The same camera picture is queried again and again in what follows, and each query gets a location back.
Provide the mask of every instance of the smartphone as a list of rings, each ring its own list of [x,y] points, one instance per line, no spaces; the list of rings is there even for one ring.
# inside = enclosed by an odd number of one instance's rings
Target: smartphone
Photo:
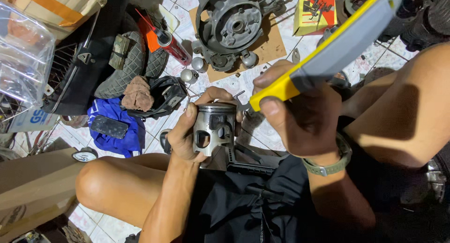
[[[125,137],[125,133],[127,133],[128,124],[106,116],[97,115],[90,128],[101,134],[122,139]]]

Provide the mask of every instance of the clear plastic bag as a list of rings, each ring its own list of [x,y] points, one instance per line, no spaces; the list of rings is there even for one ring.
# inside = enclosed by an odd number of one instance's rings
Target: clear plastic bag
[[[40,108],[55,38],[40,22],[0,0],[0,93]]]

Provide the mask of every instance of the watch strap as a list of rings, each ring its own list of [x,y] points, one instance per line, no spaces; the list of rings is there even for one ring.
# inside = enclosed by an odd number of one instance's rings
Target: watch strap
[[[352,149],[344,137],[342,137],[339,133],[336,135],[336,143],[339,148],[339,153],[341,154],[341,159],[338,162],[333,165],[320,166],[316,165],[314,160],[302,158],[306,169],[319,176],[327,176],[344,170],[352,157]]]

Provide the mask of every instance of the black bag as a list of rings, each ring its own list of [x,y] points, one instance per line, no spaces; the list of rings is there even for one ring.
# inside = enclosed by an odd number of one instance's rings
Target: black bag
[[[158,118],[170,115],[175,107],[187,96],[187,90],[176,77],[164,76],[149,81],[150,94],[155,98],[153,106],[148,111],[128,109],[129,116],[140,118]]]

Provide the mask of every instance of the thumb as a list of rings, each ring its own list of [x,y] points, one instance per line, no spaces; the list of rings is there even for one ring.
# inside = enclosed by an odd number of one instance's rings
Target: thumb
[[[281,137],[284,146],[289,151],[289,144],[297,142],[297,133],[301,131],[295,118],[286,108],[284,102],[276,97],[265,97],[260,103],[261,112]]]
[[[186,111],[180,116],[177,124],[167,135],[172,147],[179,147],[185,143],[188,131],[194,126],[197,119],[197,106],[193,102],[188,104]]]

